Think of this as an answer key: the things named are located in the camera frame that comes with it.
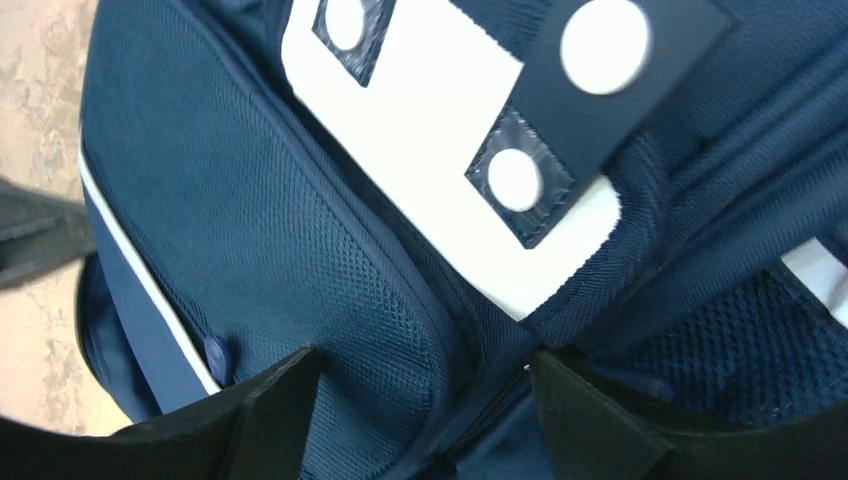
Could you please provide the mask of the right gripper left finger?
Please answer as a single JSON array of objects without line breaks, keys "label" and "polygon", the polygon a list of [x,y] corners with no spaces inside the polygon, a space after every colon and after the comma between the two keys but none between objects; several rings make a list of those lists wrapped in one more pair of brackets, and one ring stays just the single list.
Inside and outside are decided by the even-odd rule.
[{"label": "right gripper left finger", "polygon": [[296,479],[321,356],[301,348],[250,380],[111,436],[1,421],[4,479]]}]

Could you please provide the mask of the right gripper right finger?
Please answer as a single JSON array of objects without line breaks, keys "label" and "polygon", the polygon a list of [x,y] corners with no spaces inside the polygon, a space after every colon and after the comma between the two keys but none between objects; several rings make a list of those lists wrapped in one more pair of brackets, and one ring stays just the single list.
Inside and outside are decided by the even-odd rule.
[{"label": "right gripper right finger", "polygon": [[775,426],[721,422],[542,349],[529,372],[557,479],[844,479],[847,405]]}]

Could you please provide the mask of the navy blue student backpack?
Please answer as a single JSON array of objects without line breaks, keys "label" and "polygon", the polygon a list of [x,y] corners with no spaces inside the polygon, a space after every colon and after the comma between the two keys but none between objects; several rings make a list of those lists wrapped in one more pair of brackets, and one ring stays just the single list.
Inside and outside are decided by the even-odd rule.
[{"label": "navy blue student backpack", "polygon": [[843,1],[102,1],[85,360],[134,423],[322,358],[302,479],[557,479],[546,349],[847,405]]}]

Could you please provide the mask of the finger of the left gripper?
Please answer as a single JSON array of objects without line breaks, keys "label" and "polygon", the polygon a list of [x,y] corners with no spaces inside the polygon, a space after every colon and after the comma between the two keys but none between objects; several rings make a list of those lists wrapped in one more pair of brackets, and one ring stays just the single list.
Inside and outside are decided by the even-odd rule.
[{"label": "finger of the left gripper", "polygon": [[84,204],[1,179],[1,288],[18,288],[96,252]]}]

